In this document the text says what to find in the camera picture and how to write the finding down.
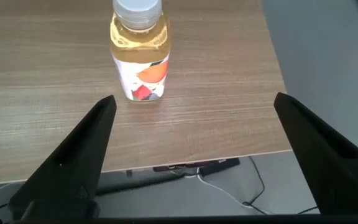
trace orange graphic on label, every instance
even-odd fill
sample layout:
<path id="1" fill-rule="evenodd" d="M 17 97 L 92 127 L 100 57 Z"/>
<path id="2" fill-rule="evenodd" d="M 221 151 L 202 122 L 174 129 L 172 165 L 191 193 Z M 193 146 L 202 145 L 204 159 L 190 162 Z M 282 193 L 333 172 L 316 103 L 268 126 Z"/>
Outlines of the orange graphic on label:
<path id="1" fill-rule="evenodd" d="M 151 65 L 137 74 L 138 78 L 146 83 L 158 83 L 167 74 L 168 60 L 163 63 Z"/>

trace yellow liquid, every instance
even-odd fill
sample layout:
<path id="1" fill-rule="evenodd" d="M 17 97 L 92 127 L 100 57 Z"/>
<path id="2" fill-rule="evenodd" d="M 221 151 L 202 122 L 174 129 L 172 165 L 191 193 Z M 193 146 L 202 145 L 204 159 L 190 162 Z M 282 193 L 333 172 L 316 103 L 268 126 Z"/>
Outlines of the yellow liquid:
<path id="1" fill-rule="evenodd" d="M 110 24 L 111 53 L 123 62 L 150 63 L 163 60 L 170 51 L 170 26 L 162 14 L 145 30 L 125 27 L 114 13 Z"/>

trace wooden table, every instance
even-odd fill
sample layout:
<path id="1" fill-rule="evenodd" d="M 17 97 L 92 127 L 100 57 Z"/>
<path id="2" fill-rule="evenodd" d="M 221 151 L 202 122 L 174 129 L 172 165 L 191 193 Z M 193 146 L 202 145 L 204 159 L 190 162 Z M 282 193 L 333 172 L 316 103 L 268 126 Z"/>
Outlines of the wooden table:
<path id="1" fill-rule="evenodd" d="M 117 113 L 103 170 L 289 150 L 285 91 L 259 1 L 164 1 L 161 100 L 126 99 L 109 51 L 111 0 L 0 0 L 0 182 L 28 178 L 101 98 Z"/>

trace gray floor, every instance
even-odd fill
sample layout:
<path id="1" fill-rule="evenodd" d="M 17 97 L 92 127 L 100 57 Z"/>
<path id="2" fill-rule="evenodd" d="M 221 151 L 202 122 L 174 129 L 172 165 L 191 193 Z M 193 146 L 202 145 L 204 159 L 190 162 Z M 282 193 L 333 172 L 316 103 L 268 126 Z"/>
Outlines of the gray floor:
<path id="1" fill-rule="evenodd" d="M 268 27 L 288 93 L 302 101 L 358 146 L 358 5 L 355 0 L 264 0 Z M 314 200 L 292 152 L 254 158 L 266 192 L 255 205 L 272 213 L 296 213 Z M 101 185 L 155 175 L 103 174 Z M 247 158 L 206 180 L 238 200 L 249 200 L 260 182 Z M 0 190 L 0 204 L 17 190 Z M 166 217 L 253 214 L 224 193 L 183 179 L 98 199 L 102 217 Z M 3 210 L 2 217 L 8 220 Z"/>

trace white bottle cap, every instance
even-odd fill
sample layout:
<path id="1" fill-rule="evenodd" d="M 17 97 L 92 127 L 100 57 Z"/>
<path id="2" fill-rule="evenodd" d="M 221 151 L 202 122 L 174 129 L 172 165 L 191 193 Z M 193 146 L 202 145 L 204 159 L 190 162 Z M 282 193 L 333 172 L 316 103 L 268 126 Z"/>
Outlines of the white bottle cap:
<path id="1" fill-rule="evenodd" d="M 117 18 L 131 29 L 153 26 L 161 16 L 161 0 L 113 0 Z"/>

